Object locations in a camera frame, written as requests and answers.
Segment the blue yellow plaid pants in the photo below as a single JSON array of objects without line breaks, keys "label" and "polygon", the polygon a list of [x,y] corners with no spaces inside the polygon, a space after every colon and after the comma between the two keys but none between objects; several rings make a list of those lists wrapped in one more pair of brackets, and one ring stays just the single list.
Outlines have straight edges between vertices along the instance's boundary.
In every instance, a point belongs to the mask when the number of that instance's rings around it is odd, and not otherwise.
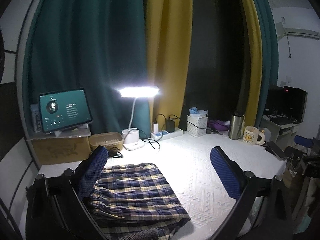
[{"label": "blue yellow plaid pants", "polygon": [[156,229],[171,239],[190,221],[170,184],[155,164],[103,168],[87,206],[107,239]]}]

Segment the tan lidded plastic box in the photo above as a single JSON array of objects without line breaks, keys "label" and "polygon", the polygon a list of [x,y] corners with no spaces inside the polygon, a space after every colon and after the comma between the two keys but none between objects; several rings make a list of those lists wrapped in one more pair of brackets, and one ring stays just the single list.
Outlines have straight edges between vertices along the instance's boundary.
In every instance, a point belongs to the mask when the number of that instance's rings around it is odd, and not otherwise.
[{"label": "tan lidded plastic box", "polygon": [[95,134],[89,137],[89,144],[92,151],[98,146],[104,146],[107,150],[116,147],[121,151],[123,149],[123,137],[118,132]]}]

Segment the brown cardboard box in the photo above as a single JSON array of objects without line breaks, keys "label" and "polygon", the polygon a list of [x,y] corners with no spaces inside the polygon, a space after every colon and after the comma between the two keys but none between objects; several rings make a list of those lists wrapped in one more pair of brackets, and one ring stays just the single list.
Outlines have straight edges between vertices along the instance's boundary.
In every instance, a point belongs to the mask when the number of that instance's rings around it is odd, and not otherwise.
[{"label": "brown cardboard box", "polygon": [[71,163],[87,159],[91,153],[90,129],[76,128],[55,134],[42,132],[30,136],[30,142],[40,165]]}]

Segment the white desk lamp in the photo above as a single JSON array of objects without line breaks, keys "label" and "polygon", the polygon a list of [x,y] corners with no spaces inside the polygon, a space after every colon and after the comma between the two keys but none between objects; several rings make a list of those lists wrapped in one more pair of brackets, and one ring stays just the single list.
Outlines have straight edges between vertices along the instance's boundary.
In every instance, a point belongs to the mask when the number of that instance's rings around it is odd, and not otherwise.
[{"label": "white desk lamp", "polygon": [[122,99],[132,102],[129,124],[121,131],[123,147],[127,151],[142,148],[146,143],[154,144],[147,133],[150,131],[147,120],[149,116],[148,100],[154,99],[159,94],[157,86],[127,86],[118,89]]}]

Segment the cream bear cartoon mug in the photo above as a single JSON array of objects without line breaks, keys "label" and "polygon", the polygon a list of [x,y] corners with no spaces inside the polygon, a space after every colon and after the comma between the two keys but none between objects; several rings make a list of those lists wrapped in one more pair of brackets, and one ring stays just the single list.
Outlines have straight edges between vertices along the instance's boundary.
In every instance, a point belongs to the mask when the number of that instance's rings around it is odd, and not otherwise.
[{"label": "cream bear cartoon mug", "polygon": [[256,127],[247,126],[242,141],[249,145],[263,145],[265,143],[265,130],[260,131]]}]

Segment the stainless steel tumbler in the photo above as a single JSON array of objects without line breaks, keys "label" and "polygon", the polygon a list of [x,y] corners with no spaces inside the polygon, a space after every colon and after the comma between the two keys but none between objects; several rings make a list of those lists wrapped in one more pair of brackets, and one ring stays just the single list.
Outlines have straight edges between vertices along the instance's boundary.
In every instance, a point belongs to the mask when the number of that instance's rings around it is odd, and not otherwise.
[{"label": "stainless steel tumbler", "polygon": [[245,116],[241,113],[235,112],[231,116],[228,136],[229,139],[238,140],[243,136],[243,129],[245,124]]}]

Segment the white textured table cover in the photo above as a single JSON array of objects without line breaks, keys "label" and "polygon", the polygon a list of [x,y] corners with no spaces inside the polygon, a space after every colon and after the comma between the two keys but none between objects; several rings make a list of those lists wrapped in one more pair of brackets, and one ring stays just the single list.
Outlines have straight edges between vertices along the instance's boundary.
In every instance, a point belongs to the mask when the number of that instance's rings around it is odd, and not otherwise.
[{"label": "white textured table cover", "polygon": [[[210,152],[220,146],[243,170],[246,186],[238,200],[230,198],[210,162]],[[255,200],[272,209],[284,184],[277,176],[285,163],[259,145],[219,135],[183,136],[161,143],[158,150],[144,146],[108,160],[117,165],[155,164],[190,216],[171,239],[238,239]],[[89,196],[75,192],[75,170],[57,170],[55,177],[40,173],[28,189],[25,221],[27,239],[107,239],[88,210]]]}]

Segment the purple cloth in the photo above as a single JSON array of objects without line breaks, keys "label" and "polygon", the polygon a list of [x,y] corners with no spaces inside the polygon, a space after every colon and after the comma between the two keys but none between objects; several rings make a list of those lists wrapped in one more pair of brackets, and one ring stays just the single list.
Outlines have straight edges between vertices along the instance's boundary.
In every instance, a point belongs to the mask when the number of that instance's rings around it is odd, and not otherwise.
[{"label": "purple cloth", "polygon": [[230,121],[220,121],[220,120],[209,120],[208,127],[216,131],[228,131],[230,126]]}]

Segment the white slatted storage basket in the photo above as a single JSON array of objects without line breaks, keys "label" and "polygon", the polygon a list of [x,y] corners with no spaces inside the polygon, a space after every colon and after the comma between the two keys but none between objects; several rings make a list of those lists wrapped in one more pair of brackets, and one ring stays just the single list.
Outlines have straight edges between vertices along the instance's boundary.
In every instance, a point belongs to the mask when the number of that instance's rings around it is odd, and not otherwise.
[{"label": "white slatted storage basket", "polygon": [[187,116],[187,133],[193,137],[201,137],[207,132],[208,117],[196,118]]}]

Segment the white phone charger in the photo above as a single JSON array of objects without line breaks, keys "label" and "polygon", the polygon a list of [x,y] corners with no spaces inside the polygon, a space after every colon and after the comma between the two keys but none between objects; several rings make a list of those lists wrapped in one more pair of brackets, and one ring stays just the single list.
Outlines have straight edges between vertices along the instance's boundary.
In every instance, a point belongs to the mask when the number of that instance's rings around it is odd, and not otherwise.
[{"label": "white phone charger", "polygon": [[159,124],[157,122],[152,123],[152,132],[153,134],[157,134],[159,132]]}]

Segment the white power strip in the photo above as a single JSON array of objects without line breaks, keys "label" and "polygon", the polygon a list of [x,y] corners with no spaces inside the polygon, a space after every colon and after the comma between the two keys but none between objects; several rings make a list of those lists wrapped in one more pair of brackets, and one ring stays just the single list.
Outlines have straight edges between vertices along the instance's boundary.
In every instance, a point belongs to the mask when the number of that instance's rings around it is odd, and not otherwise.
[{"label": "white power strip", "polygon": [[182,136],[183,133],[184,133],[183,130],[181,130],[180,128],[176,127],[175,131],[173,133],[168,133],[166,130],[160,131],[157,134],[151,133],[151,138],[153,140],[156,140],[156,141],[167,140],[167,139],[171,139],[171,138]]}]

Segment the blue plastic bag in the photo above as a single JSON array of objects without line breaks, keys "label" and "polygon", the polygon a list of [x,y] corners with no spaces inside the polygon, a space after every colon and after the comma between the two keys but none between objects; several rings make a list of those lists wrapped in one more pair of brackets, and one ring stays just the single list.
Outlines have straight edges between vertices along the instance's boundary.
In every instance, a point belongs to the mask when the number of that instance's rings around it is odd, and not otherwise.
[{"label": "blue plastic bag", "polygon": [[191,107],[189,109],[189,116],[193,118],[203,118],[208,115],[208,111],[198,109],[197,107]]}]

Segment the black power adapter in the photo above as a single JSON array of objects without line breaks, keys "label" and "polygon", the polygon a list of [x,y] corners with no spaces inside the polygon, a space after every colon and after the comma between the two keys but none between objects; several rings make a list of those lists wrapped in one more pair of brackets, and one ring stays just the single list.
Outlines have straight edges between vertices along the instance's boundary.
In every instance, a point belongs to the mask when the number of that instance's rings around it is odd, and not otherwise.
[{"label": "black power adapter", "polygon": [[168,133],[173,133],[175,131],[175,121],[171,119],[166,120],[166,131]]}]

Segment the black garment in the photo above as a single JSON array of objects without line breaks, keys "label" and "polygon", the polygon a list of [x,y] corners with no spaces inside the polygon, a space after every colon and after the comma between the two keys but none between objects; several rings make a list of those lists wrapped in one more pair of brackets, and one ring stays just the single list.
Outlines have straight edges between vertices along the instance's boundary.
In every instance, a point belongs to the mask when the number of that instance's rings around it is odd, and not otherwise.
[{"label": "black garment", "polygon": [[119,240],[155,240],[159,238],[157,229],[146,229],[121,237]]}]

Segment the teal curtain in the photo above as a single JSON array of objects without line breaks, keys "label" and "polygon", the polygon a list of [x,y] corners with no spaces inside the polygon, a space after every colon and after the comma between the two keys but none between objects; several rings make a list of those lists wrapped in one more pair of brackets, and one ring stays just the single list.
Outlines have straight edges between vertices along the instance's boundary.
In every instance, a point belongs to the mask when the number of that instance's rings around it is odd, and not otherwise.
[{"label": "teal curtain", "polygon": [[147,82],[143,0],[40,0],[24,55],[27,125],[41,93],[83,88],[92,134],[121,132],[132,101],[118,89]]}]

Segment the yellow curtain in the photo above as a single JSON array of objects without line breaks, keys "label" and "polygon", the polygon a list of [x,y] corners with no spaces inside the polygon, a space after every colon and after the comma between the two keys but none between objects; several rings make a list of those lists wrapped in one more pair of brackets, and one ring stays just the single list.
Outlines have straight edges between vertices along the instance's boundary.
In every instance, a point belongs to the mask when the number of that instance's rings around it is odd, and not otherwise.
[{"label": "yellow curtain", "polygon": [[189,108],[255,124],[263,49],[254,0],[144,0],[147,70],[160,96],[150,105],[186,129]]}]

